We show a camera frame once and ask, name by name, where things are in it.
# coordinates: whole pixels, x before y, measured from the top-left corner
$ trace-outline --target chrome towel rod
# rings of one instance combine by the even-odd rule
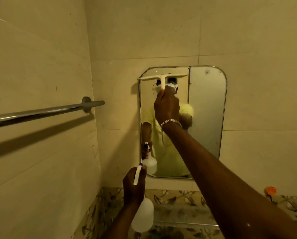
[[[84,112],[89,113],[92,107],[101,106],[104,104],[104,101],[92,101],[90,97],[85,96],[83,97],[82,103],[80,104],[3,114],[0,115],[0,127],[36,120],[44,117],[56,116],[68,112],[75,112],[78,110],[83,110]]]

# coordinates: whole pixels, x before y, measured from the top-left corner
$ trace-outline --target orange flower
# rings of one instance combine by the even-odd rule
[[[265,188],[265,194],[266,195],[275,195],[277,193],[277,189],[273,186],[268,186]]]

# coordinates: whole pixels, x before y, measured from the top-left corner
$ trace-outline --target mirror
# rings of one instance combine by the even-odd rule
[[[179,122],[194,139],[219,158],[227,88],[224,72],[213,66],[156,67],[145,71],[141,78],[163,74],[187,74],[165,79],[166,85],[174,88],[179,99]],[[158,79],[139,81],[142,162],[150,159],[145,158],[144,151],[151,146],[150,156],[157,163],[154,173],[147,170],[149,175],[191,178],[184,161],[164,133],[162,142],[161,127],[155,119],[153,107],[160,88]]]

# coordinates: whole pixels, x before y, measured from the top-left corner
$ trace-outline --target bracelet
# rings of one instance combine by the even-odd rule
[[[161,124],[161,130],[162,130],[162,143],[163,143],[163,145],[164,145],[164,140],[163,140],[163,125],[165,125],[165,124],[168,123],[168,122],[174,122],[174,123],[176,123],[176,124],[178,124],[178,125],[180,125],[180,126],[182,127],[182,124],[181,124],[178,120],[175,120],[175,119],[169,119],[169,120],[164,121],[164,122]]]

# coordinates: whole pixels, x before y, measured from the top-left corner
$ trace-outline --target reflected hand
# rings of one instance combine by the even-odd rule
[[[139,173],[137,185],[133,185],[136,169],[136,167],[131,168],[123,179],[124,206],[139,206],[144,200],[146,165],[142,166],[141,172]]]
[[[179,121],[179,99],[174,96],[171,87],[161,89],[154,103],[155,118],[161,125],[164,121],[175,119]]]
[[[148,143],[149,148],[152,150],[153,142],[152,140],[144,141],[141,145],[141,158],[146,159],[148,157],[149,149],[145,148],[145,143]]]

